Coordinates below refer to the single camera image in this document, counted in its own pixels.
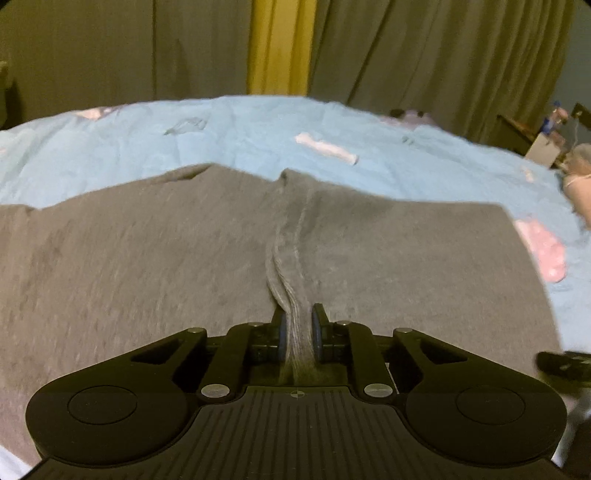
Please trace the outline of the grey sweatpants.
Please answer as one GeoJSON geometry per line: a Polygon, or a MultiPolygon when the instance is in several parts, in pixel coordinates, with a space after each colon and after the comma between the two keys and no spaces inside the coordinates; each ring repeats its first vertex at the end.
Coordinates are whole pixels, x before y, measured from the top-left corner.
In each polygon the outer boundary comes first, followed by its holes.
{"type": "Polygon", "coordinates": [[[287,373],[318,379],[311,307],[408,327],[526,374],[560,345],[537,268],[492,204],[393,201],[284,171],[201,165],[50,208],[1,210],[1,443],[62,375],[192,326],[287,311],[287,373]]]}

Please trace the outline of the pink plush toy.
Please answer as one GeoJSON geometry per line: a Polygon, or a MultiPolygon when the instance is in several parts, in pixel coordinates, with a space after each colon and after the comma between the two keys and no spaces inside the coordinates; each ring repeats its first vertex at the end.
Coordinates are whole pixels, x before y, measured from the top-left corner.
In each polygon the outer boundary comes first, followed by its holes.
{"type": "Polygon", "coordinates": [[[565,157],[562,188],[582,217],[586,228],[591,227],[591,145],[583,143],[574,147],[565,157]]]}

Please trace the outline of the white box on nightstand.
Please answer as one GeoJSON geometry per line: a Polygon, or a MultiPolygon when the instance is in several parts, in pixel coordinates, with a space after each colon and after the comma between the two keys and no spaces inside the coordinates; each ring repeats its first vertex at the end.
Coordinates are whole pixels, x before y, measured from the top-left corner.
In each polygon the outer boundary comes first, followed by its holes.
{"type": "Polygon", "coordinates": [[[563,151],[565,143],[565,138],[557,132],[550,135],[539,133],[525,158],[538,165],[551,168],[563,151]]]}

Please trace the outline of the dark wooden nightstand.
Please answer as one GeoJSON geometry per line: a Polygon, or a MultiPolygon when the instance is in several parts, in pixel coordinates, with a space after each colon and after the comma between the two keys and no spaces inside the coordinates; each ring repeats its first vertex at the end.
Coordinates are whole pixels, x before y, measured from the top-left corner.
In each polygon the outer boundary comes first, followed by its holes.
{"type": "Polygon", "coordinates": [[[493,145],[525,156],[533,145],[536,136],[530,127],[510,117],[499,114],[493,133],[493,145]]]}

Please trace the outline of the plastic bottle blue cap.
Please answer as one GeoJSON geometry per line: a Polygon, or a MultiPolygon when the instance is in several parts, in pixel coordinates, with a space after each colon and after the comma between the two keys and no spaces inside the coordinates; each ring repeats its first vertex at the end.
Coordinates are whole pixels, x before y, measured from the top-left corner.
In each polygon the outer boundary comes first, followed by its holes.
{"type": "Polygon", "coordinates": [[[543,120],[540,133],[549,137],[552,133],[558,131],[568,121],[568,118],[568,112],[562,107],[559,101],[555,101],[551,113],[543,120]]]}

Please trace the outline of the light blue patterned bedsheet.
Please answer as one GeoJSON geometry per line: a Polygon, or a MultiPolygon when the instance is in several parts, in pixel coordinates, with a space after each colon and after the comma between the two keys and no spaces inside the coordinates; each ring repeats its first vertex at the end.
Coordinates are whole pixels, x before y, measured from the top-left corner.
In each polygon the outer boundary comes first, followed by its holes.
{"type": "Polygon", "coordinates": [[[498,203],[565,246],[548,288],[564,347],[590,348],[590,236],[558,177],[436,126],[338,103],[223,97],[97,107],[1,135],[1,200],[47,207],[169,170],[215,163],[274,179],[284,170],[397,200],[498,203]]]}

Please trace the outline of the grey curtain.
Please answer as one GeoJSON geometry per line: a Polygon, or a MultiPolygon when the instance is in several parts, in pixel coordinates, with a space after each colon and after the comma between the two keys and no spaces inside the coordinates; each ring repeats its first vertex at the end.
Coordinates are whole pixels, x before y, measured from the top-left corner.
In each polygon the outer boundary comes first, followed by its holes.
{"type": "MultiPolygon", "coordinates": [[[[253,1],[5,1],[1,118],[247,93],[253,1]]],[[[536,122],[566,57],[573,1],[317,1],[308,94],[423,110],[485,140],[536,122]]]]}

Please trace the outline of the yellow curtain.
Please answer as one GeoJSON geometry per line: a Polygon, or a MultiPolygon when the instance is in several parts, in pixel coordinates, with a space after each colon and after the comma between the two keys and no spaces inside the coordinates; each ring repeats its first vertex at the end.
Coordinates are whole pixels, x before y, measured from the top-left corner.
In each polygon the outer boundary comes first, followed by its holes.
{"type": "Polygon", "coordinates": [[[254,0],[247,93],[305,96],[311,68],[315,0],[254,0]]]}

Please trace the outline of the black wall socket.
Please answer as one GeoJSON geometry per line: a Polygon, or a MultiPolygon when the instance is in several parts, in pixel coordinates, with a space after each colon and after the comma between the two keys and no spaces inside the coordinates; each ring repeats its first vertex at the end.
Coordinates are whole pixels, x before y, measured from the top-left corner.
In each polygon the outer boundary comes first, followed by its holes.
{"type": "Polygon", "coordinates": [[[591,111],[581,103],[577,102],[572,111],[571,118],[583,125],[586,129],[591,129],[591,111]]]}

